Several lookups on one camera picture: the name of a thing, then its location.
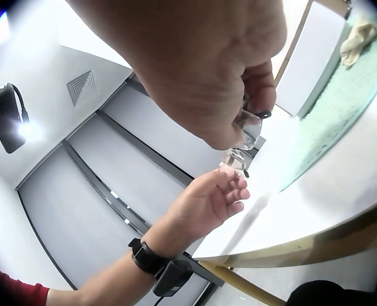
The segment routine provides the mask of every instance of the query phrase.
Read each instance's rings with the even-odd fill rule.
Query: green mat
[[[282,191],[317,162],[357,121],[377,94],[377,37],[348,70],[339,62],[310,112],[299,122],[299,135]]]

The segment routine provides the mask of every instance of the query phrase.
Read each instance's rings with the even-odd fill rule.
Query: wrist
[[[146,242],[156,255],[177,258],[194,242],[184,232],[178,222],[164,216],[147,231],[141,240]]]

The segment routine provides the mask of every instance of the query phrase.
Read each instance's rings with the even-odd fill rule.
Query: beige cloth
[[[377,27],[361,15],[351,29],[350,35],[340,47],[341,62],[348,69],[359,59],[365,45],[377,35]]]

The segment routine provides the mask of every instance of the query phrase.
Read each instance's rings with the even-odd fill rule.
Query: cable
[[[14,91],[17,93],[18,99],[20,101],[20,105],[21,105],[21,118],[23,120],[23,123],[30,123],[30,118],[28,117],[28,112],[25,110],[23,97],[21,96],[21,93],[18,90],[18,88],[14,84],[11,84],[11,85],[12,85],[12,88],[14,89]]]
[[[164,297],[161,297],[157,300],[157,302],[153,305],[153,306],[157,306],[159,305],[159,303],[162,301],[162,299],[164,299]]]

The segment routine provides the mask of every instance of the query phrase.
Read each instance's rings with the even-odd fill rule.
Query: wrist-mounted device
[[[133,239],[129,247],[132,248],[134,263],[158,280],[153,287],[153,293],[158,297],[173,296],[193,273],[189,262],[158,256],[140,239]]]
[[[161,272],[170,261],[168,258],[163,258],[156,255],[146,244],[141,242],[140,239],[133,239],[129,243],[129,247],[132,248],[133,261],[140,268],[140,270],[146,273],[153,274],[159,279]]]

